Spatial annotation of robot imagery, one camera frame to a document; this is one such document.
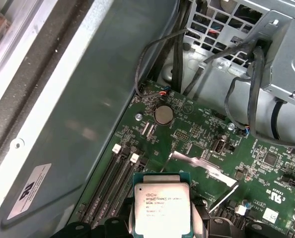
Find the metal lever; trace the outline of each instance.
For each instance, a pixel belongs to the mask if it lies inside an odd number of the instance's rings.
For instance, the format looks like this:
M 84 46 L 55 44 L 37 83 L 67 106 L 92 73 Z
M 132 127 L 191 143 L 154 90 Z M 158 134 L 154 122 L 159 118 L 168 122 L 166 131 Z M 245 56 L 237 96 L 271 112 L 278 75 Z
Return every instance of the metal lever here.
M 169 157 L 176 159 L 176 160 L 185 161 L 188 164 L 190 164 L 192 167 L 204 168 L 205 170 L 208 171 L 210 176 L 218 179 L 219 181 L 224 182 L 225 184 L 227 184 L 228 187 L 232 187 L 232 186 L 234 186 L 234 184 L 237 183 L 237 180 L 234 180 L 233 178 L 230 178 L 230 177 L 224 175 L 217 165 L 214 165 L 211 162 L 208 162 L 207 160 L 198 159 L 196 157 L 190 158 L 190 157 L 187 157 L 186 155 L 183 155 L 177 151 L 174 151 L 172 154 L 170 154 Z

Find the black cable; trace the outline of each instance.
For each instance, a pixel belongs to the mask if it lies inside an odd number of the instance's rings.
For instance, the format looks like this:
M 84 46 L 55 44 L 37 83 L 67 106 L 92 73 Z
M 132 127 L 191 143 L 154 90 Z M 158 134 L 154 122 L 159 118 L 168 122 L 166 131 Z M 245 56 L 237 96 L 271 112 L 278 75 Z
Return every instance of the black cable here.
M 243 79 L 243 78 L 240 78 L 240 77 L 236 77 L 232 80 L 231 84 L 230 84 L 230 87 L 229 87 L 229 90 L 227 92 L 227 95 L 225 97 L 225 101 L 224 101 L 224 107 L 225 107 L 225 111 L 226 111 L 226 114 L 227 114 L 227 117 L 231 120 L 232 123 L 235 124 L 235 126 L 237 126 L 239 129 L 241 130 L 245 130 L 246 129 L 246 125 L 244 124 L 241 124 L 239 122 L 237 122 L 233 116 L 231 115 L 230 113 L 230 109 L 229 109 L 229 98 L 231 96 L 231 94 L 233 93 L 234 89 L 235 89 L 235 86 L 236 86 L 236 81 L 240 81 L 240 82 L 250 82 L 250 79 Z
M 259 98 L 259 90 L 262 82 L 263 70 L 265 66 L 265 56 L 260 47 L 256 47 L 253 51 L 254 54 L 254 67 L 251 78 L 249 102 L 248 102 L 248 121 L 250 126 L 251 134 L 258 140 L 280 146 L 287 146 L 295 148 L 295 143 L 286 142 L 282 140 L 277 140 L 263 134 L 260 134 L 256 130 L 256 116 L 257 116 L 257 106 Z
M 189 1 L 181 0 L 181 9 L 178 16 L 178 30 L 184 29 L 189 16 Z M 172 90 L 181 93 L 183 78 L 183 40 L 184 35 L 178 35 L 174 42 L 174 57 L 172 70 Z
M 209 58 L 207 58 L 206 60 L 204 60 L 205 64 L 209 64 L 210 62 L 212 62 L 215 59 L 221 58 L 221 57 L 226 57 L 229 55 L 234 55 L 236 53 L 238 53 L 239 51 L 244 51 L 247 52 L 252 48 L 252 42 L 249 43 L 243 43 L 243 44 L 239 44 L 233 48 L 229 48 L 227 50 L 221 51 L 215 55 L 210 56 Z M 203 73 L 203 68 L 199 67 L 198 70 L 196 71 L 192 81 L 190 82 L 190 84 L 187 86 L 187 88 L 184 90 L 183 95 L 187 96 L 192 89 L 194 88 L 195 84 L 197 83 L 198 79 L 200 78 L 200 76 Z
M 271 131 L 272 131 L 273 137 L 277 140 L 280 140 L 280 136 L 278 132 L 278 116 L 279 116 L 281 107 L 285 103 L 287 102 L 281 99 L 276 99 L 276 104 L 275 104 L 275 107 L 273 108 L 272 115 L 271 115 Z
M 140 92 L 140 89 L 139 89 L 139 77 L 140 77 L 140 69 L 141 69 L 141 64 L 142 64 L 142 61 L 144 59 L 144 56 L 146 55 L 147 51 L 149 50 L 150 47 L 152 47 L 153 45 L 155 44 L 158 44 L 160 42 L 163 42 L 163 41 L 167 41 L 168 39 L 171 39 L 175 36 L 178 36 L 180 34 L 184 34 L 185 32 L 187 32 L 188 30 L 187 29 L 183 29 L 183 30 L 179 30 L 177 32 L 174 32 L 168 36 L 164 36 L 163 38 L 161 39 L 158 39 L 156 41 L 153 41 L 149 44 L 147 44 L 143 51 L 141 52 L 140 54 L 140 57 L 139 57 L 139 60 L 138 60 L 138 64 L 137 64 L 137 68 L 136 68 L 136 74 L 135 74 L 135 77 L 134 77 L 134 83 L 135 83 L 135 90 L 136 90 L 136 93 L 141 97 L 141 98 L 149 98 L 149 97 L 155 97 L 157 95 L 159 95 L 159 92 L 157 93 L 151 93 L 151 94 L 147 94 L 147 95 L 144 95 L 143 93 Z

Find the label sticker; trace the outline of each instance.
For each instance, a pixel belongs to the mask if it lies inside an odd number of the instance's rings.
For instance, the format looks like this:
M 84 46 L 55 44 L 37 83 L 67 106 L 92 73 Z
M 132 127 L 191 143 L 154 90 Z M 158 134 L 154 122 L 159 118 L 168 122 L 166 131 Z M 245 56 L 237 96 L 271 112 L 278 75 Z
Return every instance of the label sticker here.
M 186 183 L 137 183 L 137 234 L 144 237 L 182 237 L 190 233 L 190 188 Z
M 20 193 L 8 220 L 27 211 L 52 164 L 36 166 Z
M 275 212 L 274 210 L 266 208 L 262 218 L 274 224 L 277 220 L 278 214 L 279 213 Z

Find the metal grille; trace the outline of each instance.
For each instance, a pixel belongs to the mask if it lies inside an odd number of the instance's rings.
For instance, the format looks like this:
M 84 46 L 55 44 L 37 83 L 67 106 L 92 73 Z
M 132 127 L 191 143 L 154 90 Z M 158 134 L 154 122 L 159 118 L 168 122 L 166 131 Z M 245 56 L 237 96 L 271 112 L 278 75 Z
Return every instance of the metal grille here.
M 214 54 L 243 42 L 250 35 L 258 20 L 240 16 L 241 10 L 248 9 L 248 12 L 251 11 L 258 15 L 259 19 L 263 14 L 232 0 L 229 0 L 228 4 L 232 7 L 228 9 L 230 13 L 224 11 L 220 1 L 211 1 L 206 11 L 197 6 L 194 1 L 187 25 L 190 32 L 185 35 L 185 41 L 192 44 L 196 50 L 204 49 Z M 243 67 L 249 65 L 245 52 L 225 58 Z

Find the integrated circuit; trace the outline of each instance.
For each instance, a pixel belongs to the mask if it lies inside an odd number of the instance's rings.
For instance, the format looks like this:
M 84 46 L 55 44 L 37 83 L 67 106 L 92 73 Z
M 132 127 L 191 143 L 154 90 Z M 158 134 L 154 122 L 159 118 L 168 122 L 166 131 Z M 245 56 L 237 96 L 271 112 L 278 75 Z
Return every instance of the integrated circuit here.
M 136 233 L 154 237 L 164 233 L 181 237 L 190 232 L 190 197 L 186 183 L 135 185 Z
M 235 179 L 237 180 L 243 180 L 244 176 L 247 173 L 247 169 L 242 170 L 237 170 L 236 174 L 235 174 Z
M 273 167 L 276 164 L 277 159 L 277 155 L 267 152 L 264 162 Z

